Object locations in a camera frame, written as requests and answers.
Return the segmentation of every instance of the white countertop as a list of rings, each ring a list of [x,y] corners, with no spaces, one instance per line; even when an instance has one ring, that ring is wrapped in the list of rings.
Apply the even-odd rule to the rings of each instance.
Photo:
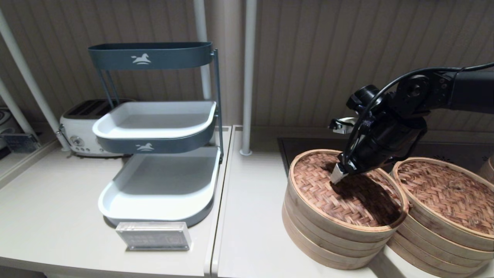
[[[222,278],[435,278],[385,247],[364,268],[342,271],[306,256],[288,237],[281,219],[287,176],[278,137],[308,137],[310,132],[253,129],[251,156],[242,156],[242,131],[234,127],[225,176],[211,272]],[[330,132],[314,137],[334,137]],[[494,277],[494,262],[473,278]]]
[[[227,150],[229,130],[223,139]],[[0,189],[0,264],[79,277],[208,276],[226,155],[214,207],[189,229],[191,250],[126,251],[97,206],[122,159],[68,157],[56,148]]]

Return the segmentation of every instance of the horse logo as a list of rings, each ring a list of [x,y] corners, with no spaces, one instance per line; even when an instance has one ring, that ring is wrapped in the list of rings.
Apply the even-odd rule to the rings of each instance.
[[[142,151],[154,150],[153,145],[151,143],[147,143],[144,146],[142,146],[142,145],[135,145],[135,146],[138,147],[137,150],[142,150]]]
[[[130,58],[135,59],[132,63],[138,65],[149,65],[151,61],[148,59],[149,55],[147,53],[142,54],[141,57],[131,56]]]

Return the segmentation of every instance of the clear acrylic block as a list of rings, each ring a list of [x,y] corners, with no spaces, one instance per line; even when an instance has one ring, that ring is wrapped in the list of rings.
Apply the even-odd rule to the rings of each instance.
[[[129,250],[189,250],[185,222],[120,222],[116,229]]]

